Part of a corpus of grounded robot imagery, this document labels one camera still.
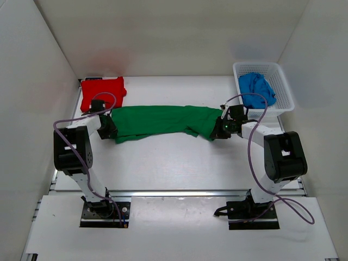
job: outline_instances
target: crumpled blue fabric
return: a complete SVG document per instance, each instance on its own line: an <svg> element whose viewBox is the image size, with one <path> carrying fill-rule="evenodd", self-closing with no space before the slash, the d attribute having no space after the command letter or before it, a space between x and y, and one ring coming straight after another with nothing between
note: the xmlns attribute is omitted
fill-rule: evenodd
<svg viewBox="0 0 348 261"><path fill-rule="evenodd" d="M246 75L240 76L238 81L241 94L247 92L261 94L266 98L268 106L276 103L276 94L262 74L251 72ZM265 108L265 100L258 95L243 95L242 99L244 106L249 109Z"/></svg>

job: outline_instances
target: cloth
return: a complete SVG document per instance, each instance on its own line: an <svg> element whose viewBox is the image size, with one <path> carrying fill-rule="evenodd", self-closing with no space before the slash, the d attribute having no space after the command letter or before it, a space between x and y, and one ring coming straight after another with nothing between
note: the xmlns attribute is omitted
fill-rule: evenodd
<svg viewBox="0 0 348 261"><path fill-rule="evenodd" d="M208 140L220 109L195 106L129 106L114 109L111 114L119 132L112 137L116 143L145 137L184 132Z"/></svg>
<svg viewBox="0 0 348 261"><path fill-rule="evenodd" d="M89 110L92 99L101 92L111 92L115 95L115 107L117 108L122 107L123 97L127 94L123 77L107 80L84 80L81 82L81 86L83 95L81 111L84 113ZM110 109L114 104L114 98L109 94L100 94L95 99L105 101L106 109Z"/></svg>
<svg viewBox="0 0 348 261"><path fill-rule="evenodd" d="M277 99L265 77L260 73L251 72L240 76L239 79L240 93L252 92L261 94L266 98L268 106L276 103ZM249 109L264 109L265 100L257 95L243 95L243 105Z"/></svg>

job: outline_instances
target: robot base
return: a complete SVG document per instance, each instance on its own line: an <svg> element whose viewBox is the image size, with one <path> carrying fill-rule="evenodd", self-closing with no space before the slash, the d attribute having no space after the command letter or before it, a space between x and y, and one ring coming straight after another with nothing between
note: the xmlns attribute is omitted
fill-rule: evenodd
<svg viewBox="0 0 348 261"><path fill-rule="evenodd" d="M120 220L119 220L117 211L114 211L114 213L111 213L109 216L101 217L97 213L91 212L87 204L84 203L82 214L81 214L80 227L128 228L129 214L131 212L131 209L130 209L131 203L130 202L116 202L116 203L120 209L121 214L122 214L122 209L125 210L124 208L127 208L127 211L123 212L126 222L122 222L122 226L120 226Z"/></svg>
<svg viewBox="0 0 348 261"><path fill-rule="evenodd" d="M245 201L228 201L226 206L229 230L279 229L277 213L274 207L271 207L263 216L254 221L233 223L232 221L252 219L258 216L267 209L268 205L253 208L252 213L247 211Z"/></svg>

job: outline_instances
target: white tabletop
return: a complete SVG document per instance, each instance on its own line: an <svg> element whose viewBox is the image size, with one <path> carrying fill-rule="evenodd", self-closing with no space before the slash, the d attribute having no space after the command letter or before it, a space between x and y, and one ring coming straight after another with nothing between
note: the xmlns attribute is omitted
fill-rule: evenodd
<svg viewBox="0 0 348 261"><path fill-rule="evenodd" d="M233 76L125 77L123 106L195 105L219 108L237 94ZM79 100L75 117L81 115ZM235 99L231 104L239 104ZM278 119L264 124L280 128ZM207 141L184 133L151 136L115 144L90 137L93 169L109 190L246 190L254 186L247 161L247 140ZM264 174L263 149L252 144L252 161L258 177ZM293 181L285 189L298 189ZM79 190L59 174L56 191Z"/></svg>
<svg viewBox="0 0 348 261"><path fill-rule="evenodd" d="M44 196L26 252L38 254L37 261L337 258L317 200L296 199L312 212L315 225L276 203L280 229L229 231L225 217L213 217L225 206L223 197L133 197L129 228L116 229L80 228L79 196Z"/></svg>

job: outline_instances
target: cable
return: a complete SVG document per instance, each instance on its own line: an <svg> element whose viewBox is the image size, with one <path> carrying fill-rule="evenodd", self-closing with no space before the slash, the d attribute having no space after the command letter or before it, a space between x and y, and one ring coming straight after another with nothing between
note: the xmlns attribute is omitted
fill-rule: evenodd
<svg viewBox="0 0 348 261"><path fill-rule="evenodd" d="M278 195L276 195L275 193L272 193L268 190L266 190L259 182L259 180L257 179L256 177L256 174L255 174L255 171L254 171L254 168L253 168L253 165L252 165L252 162L251 162L251 140L252 140L252 136L254 134L254 132L256 131L257 127L259 126L261 120L263 119L263 117L265 116L266 114L266 111L267 111L267 108L268 108L268 104L267 104L267 100L265 97L263 97L262 95L260 94L255 94L255 93L252 93L252 92L247 92L247 93L244 93L244 94L239 94L239 95L236 95L236 96L233 96L232 98L228 99L224 105L226 105L228 102L230 102L231 100L239 97L239 96L243 96L243 95L258 95L260 96L262 99L265 100L265 110L263 111L263 113L261 114L261 117L259 118L259 120L257 121L256 125L252 128L251 130L251 133L250 133L250 136L249 136L249 139L248 139L248 148L247 148L247 154L248 154L248 162L249 162L249 166L250 166L250 170L251 170L251 174L256 182L256 184L264 191L266 192L267 194L270 194L272 196L276 196L278 199L276 199L275 201L273 201L266 210L264 210L260 215L258 215L257 217L254 217L252 219L244 219L244 220L236 220L236 221L230 221L230 223L241 223L241 222L248 222L248 221L254 221L256 219L258 219L259 217L261 217L262 215L264 215L276 202L278 201L283 201L286 205L288 205L301 219L303 219L305 222L307 222L308 224L310 225L313 225L315 224L315 220L314 220L314 217L313 215L310 213L310 211L304 206L302 205L300 202L296 201L296 200L293 200L291 198L286 198L286 197L280 197ZM293 202L293 203L296 203L298 204L303 210L305 210L308 215L310 216L310 218L312 219L311 221L309 221L308 219L306 219L300 212L298 212L292 205L290 205L290 203L288 203L287 201L290 201L290 202Z"/></svg>
<svg viewBox="0 0 348 261"><path fill-rule="evenodd" d="M115 95L113 95L112 93L109 93L109 92L100 92L99 94L95 95L93 97L93 99L95 97L97 97L98 95L100 95L100 94L109 94L109 95L113 96L114 104L111 106L110 109L106 109L106 110L103 110L103 111L98 111L97 113L88 114L88 115L80 117L80 118L56 121L53 124L53 128L54 128L55 132L61 137L61 139L67 144L67 146L71 149L71 151L75 154L75 156L78 158L78 160L81 162L82 168L84 169L85 173L87 174L87 187L88 187L88 189L92 192L93 195L95 195L95 196L97 196L97 197L99 197L99 198L101 198L103 200L107 200L107 201L111 202L115 206L115 208L117 210L117 213L119 215L120 226L122 226L122 218L121 218L121 213L120 213L118 205L116 204L116 202L112 198L108 198L108 197L104 197L102 195L99 195L97 192L95 192L93 190L93 188L91 187L91 184L90 184L90 182L91 182L91 175L89 173L89 169L88 169L85 161L83 160L81 155L78 153L78 151L72 146L72 144L67 140L67 138L64 136L64 134L57 127L57 124L59 124L59 123L79 121L79 120L83 120L85 118L93 117L93 116L96 116L98 114L103 114L103 113L106 113L108 111L111 111L113 109L113 107L116 105L116 97L115 97Z"/></svg>

